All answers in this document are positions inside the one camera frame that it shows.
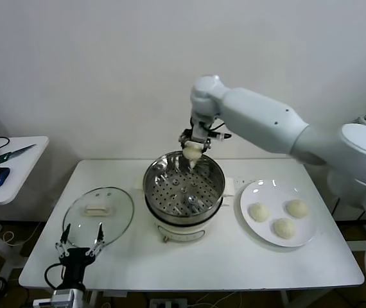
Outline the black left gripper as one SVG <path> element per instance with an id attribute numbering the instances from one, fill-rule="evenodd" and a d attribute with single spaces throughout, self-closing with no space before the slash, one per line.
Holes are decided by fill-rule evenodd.
<path id="1" fill-rule="evenodd" d="M 103 224 L 99 224 L 98 235 L 92 248 L 67 248 L 71 224 L 64 229 L 59 242 L 55 243 L 61 265 L 65 268 L 59 288 L 85 288 L 85 269 L 94 262 L 104 247 Z"/>

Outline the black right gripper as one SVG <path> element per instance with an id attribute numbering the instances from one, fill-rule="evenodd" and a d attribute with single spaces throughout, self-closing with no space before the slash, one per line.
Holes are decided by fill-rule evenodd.
<path id="1" fill-rule="evenodd" d="M 211 131 L 214 123 L 213 117 L 192 117 L 191 128 L 186 128 L 179 136 L 180 147 L 184 149 L 189 141 L 203 142 L 202 153 L 211 149 L 211 139 L 216 137 L 216 132 Z"/>

